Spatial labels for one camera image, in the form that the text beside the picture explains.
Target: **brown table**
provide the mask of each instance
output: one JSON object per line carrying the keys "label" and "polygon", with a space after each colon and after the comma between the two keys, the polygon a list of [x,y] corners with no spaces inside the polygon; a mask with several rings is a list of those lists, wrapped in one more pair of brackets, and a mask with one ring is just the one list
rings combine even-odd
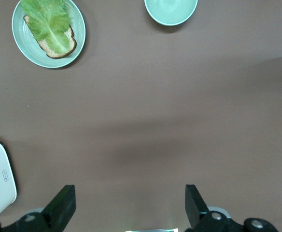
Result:
{"label": "brown table", "polygon": [[182,232],[196,184],[282,232],[282,1],[200,0],[164,27],[142,0],[75,0],[87,39],[57,70],[16,46],[17,2],[0,0],[0,141],[18,184],[3,226],[74,184],[67,232]]}

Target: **lettuce leaf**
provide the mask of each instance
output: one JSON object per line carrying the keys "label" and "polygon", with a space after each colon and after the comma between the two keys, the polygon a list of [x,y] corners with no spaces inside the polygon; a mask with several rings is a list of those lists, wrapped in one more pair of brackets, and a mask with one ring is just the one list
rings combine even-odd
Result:
{"label": "lettuce leaf", "polygon": [[21,0],[29,16],[28,27],[37,41],[45,39],[56,53],[68,52],[69,39],[64,34],[70,25],[64,0]]}

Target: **bread slice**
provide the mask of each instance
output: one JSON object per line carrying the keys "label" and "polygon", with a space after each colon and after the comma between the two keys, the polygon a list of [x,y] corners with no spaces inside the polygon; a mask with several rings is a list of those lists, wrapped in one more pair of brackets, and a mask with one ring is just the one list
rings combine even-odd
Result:
{"label": "bread slice", "polygon": [[[29,16],[26,15],[23,17],[24,21],[26,22],[26,24],[28,25],[28,20],[29,20]],[[45,40],[40,40],[37,41],[37,43],[39,44],[40,48],[46,52],[46,55],[50,58],[55,58],[55,59],[59,59],[59,58],[63,58],[68,56],[69,54],[71,54],[76,46],[77,46],[77,42],[74,39],[74,33],[73,30],[71,28],[71,26],[69,26],[68,30],[65,32],[65,35],[68,37],[69,39],[69,47],[68,47],[68,52],[67,53],[56,53],[55,51],[51,50],[47,44],[47,42]]]}

